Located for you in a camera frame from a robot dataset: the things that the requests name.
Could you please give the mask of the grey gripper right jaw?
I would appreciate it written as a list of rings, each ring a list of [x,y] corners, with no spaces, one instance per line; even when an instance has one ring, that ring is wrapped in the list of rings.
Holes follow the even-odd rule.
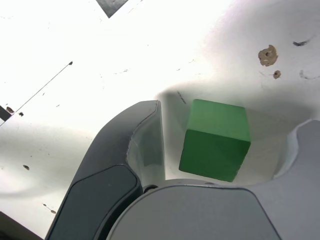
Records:
[[[109,240],[317,240],[320,237],[320,123],[287,138],[272,180],[218,185],[178,179],[135,200]]]

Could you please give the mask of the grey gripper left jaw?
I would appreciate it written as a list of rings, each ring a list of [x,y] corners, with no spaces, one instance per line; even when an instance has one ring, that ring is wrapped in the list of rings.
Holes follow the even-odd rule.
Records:
[[[104,240],[144,188],[165,180],[162,108],[138,102],[110,120],[89,146],[48,240]]]

